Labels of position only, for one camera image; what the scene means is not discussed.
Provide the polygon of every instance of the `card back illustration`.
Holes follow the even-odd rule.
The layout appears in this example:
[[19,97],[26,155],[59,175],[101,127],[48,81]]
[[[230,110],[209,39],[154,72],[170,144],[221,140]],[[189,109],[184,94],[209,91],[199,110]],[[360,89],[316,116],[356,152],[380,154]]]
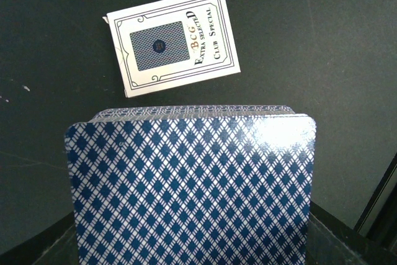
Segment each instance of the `card back illustration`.
[[225,0],[162,0],[104,19],[127,97],[240,72]]
[[182,22],[175,22],[130,33],[138,70],[188,60]]

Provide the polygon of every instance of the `playing card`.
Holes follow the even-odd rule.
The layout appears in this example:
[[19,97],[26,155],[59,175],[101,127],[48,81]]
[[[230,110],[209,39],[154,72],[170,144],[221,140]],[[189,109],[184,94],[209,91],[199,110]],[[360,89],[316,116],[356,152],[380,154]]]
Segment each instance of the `playing card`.
[[104,19],[127,97],[240,72],[225,0],[162,0]]

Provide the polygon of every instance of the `dark gray table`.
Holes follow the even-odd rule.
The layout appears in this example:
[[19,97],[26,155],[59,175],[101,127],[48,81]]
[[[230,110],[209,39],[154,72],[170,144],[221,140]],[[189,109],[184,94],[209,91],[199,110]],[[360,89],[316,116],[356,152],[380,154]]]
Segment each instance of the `dark gray table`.
[[63,133],[108,107],[307,113],[312,199],[353,227],[396,151],[395,0],[226,0],[241,74],[126,99],[101,17],[153,1],[0,0],[0,253],[72,210]]

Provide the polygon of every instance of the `blue diamond pattern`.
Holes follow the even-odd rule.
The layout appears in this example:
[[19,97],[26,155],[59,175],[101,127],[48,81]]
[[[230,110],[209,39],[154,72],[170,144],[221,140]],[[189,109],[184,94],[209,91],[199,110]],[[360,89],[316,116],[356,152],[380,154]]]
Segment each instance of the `blue diamond pattern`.
[[80,264],[303,264],[315,127],[292,113],[108,109],[72,126]]

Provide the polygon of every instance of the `playing card box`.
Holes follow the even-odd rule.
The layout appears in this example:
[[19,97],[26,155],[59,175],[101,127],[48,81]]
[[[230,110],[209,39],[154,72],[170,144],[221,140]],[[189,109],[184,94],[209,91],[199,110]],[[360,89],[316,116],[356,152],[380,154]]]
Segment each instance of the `playing card box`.
[[104,19],[126,97],[240,72],[225,0],[162,0]]

